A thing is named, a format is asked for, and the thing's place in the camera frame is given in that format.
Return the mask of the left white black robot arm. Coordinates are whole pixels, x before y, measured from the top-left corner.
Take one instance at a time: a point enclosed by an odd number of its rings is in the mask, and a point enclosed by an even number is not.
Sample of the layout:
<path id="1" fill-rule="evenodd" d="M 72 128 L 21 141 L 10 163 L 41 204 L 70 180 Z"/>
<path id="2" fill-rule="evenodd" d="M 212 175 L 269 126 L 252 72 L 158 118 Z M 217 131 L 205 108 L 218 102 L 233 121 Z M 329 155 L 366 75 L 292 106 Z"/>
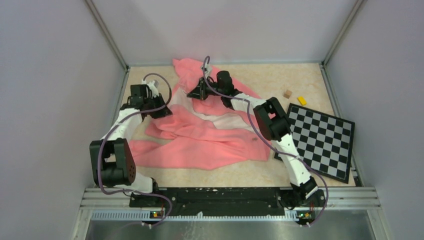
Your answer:
<path id="1" fill-rule="evenodd" d="M 172 111 L 157 88 L 157 82 L 130 86 L 130 95 L 119 108 L 110 130 L 89 145 L 93 180 L 105 195 L 131 193 L 141 196 L 149 207 L 160 200 L 172 205 L 171 200 L 159 193 L 156 181 L 137 172 L 130 148 L 130 139 L 145 117 L 168 117 Z"/>

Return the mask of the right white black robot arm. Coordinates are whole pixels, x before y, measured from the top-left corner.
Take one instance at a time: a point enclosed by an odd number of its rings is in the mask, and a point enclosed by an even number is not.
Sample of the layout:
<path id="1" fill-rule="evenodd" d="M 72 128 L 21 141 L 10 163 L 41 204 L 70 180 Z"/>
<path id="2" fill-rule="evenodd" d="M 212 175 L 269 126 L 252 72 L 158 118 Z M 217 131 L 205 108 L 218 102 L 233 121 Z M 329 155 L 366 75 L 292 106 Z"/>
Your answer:
<path id="1" fill-rule="evenodd" d="M 274 152 L 282 156 L 288 171 L 292 192 L 288 197 L 280 197 L 279 203 L 290 210 L 307 206 L 318 190 L 312 176 L 314 170 L 302 159 L 293 139 L 287 113 L 275 97 L 262 99 L 238 90 L 228 71 L 219 71 L 216 78 L 204 73 L 195 86 L 188 88 L 187 97 L 205 101 L 209 96 L 220 97 L 224 107 L 242 111 L 253 131 Z"/>

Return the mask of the pink zip-up jacket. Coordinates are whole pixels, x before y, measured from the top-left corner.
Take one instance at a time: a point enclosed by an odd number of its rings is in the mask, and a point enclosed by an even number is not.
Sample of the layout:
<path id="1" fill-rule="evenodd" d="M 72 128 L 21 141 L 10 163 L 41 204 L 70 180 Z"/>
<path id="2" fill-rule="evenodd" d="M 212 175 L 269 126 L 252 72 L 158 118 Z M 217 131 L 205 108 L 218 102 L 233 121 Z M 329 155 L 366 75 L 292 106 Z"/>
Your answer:
<path id="1" fill-rule="evenodd" d="M 226 108 L 219 96 L 187 97 L 203 75 L 202 62 L 182 58 L 172 64 L 178 76 L 168 106 L 172 115 L 152 119 L 145 127 L 145 139 L 129 142 L 135 164 L 213 170 L 248 160 L 267 161 L 270 148 L 254 133 L 252 108 Z"/>

